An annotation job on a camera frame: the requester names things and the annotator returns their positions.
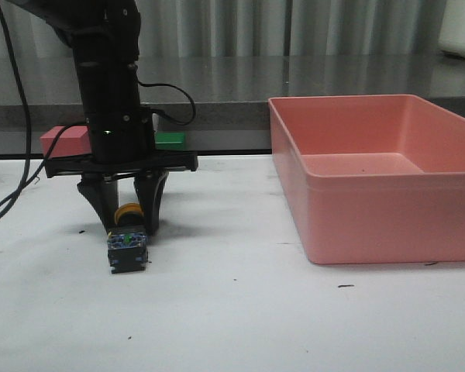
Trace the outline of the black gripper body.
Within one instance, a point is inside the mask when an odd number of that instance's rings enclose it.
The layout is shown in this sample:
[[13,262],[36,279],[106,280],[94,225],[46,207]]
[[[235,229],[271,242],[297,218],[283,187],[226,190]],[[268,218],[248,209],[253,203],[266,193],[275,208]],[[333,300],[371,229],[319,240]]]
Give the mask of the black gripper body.
[[66,174],[140,174],[156,169],[198,169],[193,151],[158,150],[155,145],[152,115],[176,125],[187,125],[161,109],[93,114],[87,117],[91,152],[66,157],[45,156],[48,177]]

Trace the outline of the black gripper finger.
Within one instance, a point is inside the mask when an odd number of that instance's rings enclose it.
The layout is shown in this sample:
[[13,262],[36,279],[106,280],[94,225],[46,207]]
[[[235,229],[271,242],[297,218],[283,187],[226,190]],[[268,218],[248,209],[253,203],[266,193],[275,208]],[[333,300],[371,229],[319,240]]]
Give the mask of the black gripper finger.
[[160,226],[160,203],[167,177],[166,170],[157,169],[138,174],[133,182],[148,235],[154,235]]
[[101,174],[82,174],[77,189],[95,210],[105,231],[115,227],[115,211],[119,207],[118,181],[105,179]]

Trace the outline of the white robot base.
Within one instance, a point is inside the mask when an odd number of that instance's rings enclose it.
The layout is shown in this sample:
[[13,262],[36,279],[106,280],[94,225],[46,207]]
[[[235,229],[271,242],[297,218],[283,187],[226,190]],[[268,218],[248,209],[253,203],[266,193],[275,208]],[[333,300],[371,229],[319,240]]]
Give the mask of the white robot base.
[[446,2],[438,45],[444,53],[465,58],[465,0]]

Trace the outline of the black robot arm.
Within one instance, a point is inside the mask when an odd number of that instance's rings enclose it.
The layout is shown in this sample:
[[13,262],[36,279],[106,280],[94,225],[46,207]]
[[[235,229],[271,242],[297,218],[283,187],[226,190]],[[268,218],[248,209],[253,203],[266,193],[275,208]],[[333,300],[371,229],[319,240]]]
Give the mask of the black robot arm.
[[196,171],[191,151],[158,150],[153,110],[140,104],[136,62],[141,18],[134,1],[17,1],[43,19],[73,52],[91,150],[48,157],[48,177],[79,174],[77,189],[105,229],[115,227],[117,180],[133,178],[149,235],[159,228],[160,201],[170,170]]

